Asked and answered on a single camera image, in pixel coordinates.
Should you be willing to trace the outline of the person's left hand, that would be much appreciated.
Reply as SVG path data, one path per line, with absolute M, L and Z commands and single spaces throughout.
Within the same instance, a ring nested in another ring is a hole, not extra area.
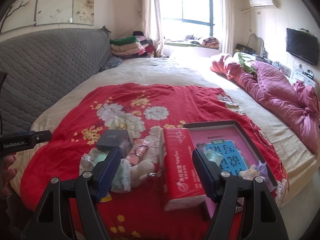
M 10 195 L 8 183 L 15 178 L 17 174 L 15 168 L 10 168 L 15 160 L 15 155 L 8 155 L 1 158 L 1 199 L 7 199 Z

